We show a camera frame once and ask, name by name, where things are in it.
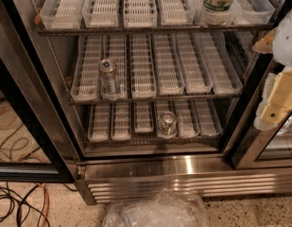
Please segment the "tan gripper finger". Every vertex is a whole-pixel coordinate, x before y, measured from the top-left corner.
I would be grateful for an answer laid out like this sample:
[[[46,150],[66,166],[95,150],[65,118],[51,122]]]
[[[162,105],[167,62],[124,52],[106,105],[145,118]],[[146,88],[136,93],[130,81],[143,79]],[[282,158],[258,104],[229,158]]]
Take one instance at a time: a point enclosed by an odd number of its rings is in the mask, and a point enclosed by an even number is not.
[[[277,28],[270,30],[262,39],[254,44],[252,50],[260,54],[272,54],[273,53],[273,40],[276,34]]]
[[[259,118],[268,125],[278,125],[292,110],[292,68],[267,76],[263,92],[263,110]]]

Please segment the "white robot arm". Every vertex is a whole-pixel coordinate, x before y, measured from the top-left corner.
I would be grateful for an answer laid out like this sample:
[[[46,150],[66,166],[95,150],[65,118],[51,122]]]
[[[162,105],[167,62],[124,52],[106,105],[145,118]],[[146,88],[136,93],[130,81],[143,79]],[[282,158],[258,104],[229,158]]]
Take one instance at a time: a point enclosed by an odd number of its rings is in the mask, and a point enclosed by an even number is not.
[[[276,128],[292,110],[292,9],[277,27],[256,42],[254,52],[272,54],[273,60],[284,66],[278,75],[270,73],[265,81],[254,127],[259,131]]]

